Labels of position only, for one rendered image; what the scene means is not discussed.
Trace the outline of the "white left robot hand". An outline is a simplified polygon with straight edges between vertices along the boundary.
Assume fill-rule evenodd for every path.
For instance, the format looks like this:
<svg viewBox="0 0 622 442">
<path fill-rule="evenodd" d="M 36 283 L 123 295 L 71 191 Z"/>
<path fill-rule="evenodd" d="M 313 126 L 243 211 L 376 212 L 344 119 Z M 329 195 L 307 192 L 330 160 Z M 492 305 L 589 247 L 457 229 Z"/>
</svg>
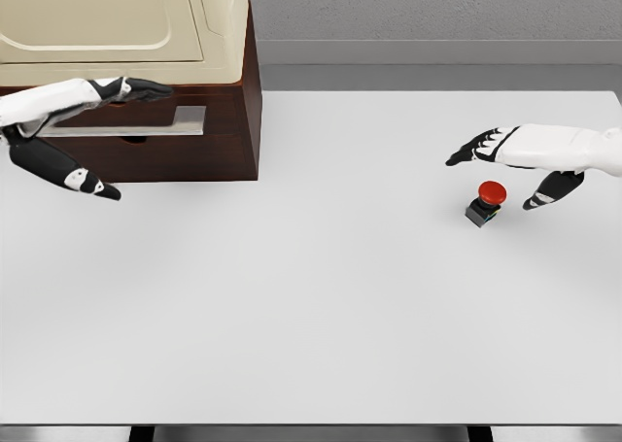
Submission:
<svg viewBox="0 0 622 442">
<path fill-rule="evenodd" d="M 144 79 L 71 79 L 0 96 L 0 141 L 11 162 L 57 187 L 119 201 L 120 191 L 102 182 L 71 155 L 40 139 L 46 127 L 111 103 L 155 101 L 173 88 Z"/>
</svg>

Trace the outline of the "brown and beige cabinet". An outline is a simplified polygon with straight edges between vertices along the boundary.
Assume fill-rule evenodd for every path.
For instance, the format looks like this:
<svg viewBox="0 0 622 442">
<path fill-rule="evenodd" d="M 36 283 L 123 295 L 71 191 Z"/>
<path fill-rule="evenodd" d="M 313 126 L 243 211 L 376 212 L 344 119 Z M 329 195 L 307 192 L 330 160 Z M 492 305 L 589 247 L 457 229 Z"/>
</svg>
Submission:
<svg viewBox="0 0 622 442">
<path fill-rule="evenodd" d="M 262 97 L 249 0 L 0 0 L 0 96 L 73 78 L 133 77 L 178 94 L 232 103 L 224 133 L 241 139 L 246 166 L 106 173 L 128 182 L 252 181 L 259 175 Z"/>
</svg>

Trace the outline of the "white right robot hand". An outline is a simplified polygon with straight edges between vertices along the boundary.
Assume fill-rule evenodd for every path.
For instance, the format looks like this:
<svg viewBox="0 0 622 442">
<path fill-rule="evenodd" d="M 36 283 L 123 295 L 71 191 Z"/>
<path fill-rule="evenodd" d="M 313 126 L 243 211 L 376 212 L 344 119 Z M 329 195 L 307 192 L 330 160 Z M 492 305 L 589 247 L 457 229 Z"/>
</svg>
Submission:
<svg viewBox="0 0 622 442">
<path fill-rule="evenodd" d="M 487 130 L 452 153 L 447 166 L 482 160 L 512 168 L 543 169 L 549 174 L 523 209 L 531 211 L 566 197 L 584 181 L 588 169 L 610 172 L 605 136 L 586 128 L 523 124 Z"/>
</svg>

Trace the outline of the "plain brown wooden drawer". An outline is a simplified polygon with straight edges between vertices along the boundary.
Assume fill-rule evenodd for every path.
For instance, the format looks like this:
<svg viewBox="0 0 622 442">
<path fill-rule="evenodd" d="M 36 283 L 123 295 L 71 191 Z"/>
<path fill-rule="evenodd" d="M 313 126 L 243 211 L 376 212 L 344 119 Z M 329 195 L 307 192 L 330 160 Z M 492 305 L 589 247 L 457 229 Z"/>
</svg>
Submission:
<svg viewBox="0 0 622 442">
<path fill-rule="evenodd" d="M 246 166 L 241 139 L 223 136 L 150 136 L 140 144 L 121 137 L 50 138 L 85 167 L 106 173 L 148 174 Z"/>
</svg>

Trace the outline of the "red emergency stop switch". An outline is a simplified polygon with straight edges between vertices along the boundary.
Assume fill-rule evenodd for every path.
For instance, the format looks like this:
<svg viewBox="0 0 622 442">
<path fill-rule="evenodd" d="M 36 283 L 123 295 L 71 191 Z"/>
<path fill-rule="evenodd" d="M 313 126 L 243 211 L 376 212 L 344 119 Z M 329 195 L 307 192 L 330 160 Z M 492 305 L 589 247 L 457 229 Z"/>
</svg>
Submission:
<svg viewBox="0 0 622 442">
<path fill-rule="evenodd" d="M 466 207 L 465 215 L 477 227 L 483 227 L 493 219 L 506 200 L 505 187 L 496 181 L 483 182 L 478 188 L 478 195 Z"/>
</svg>

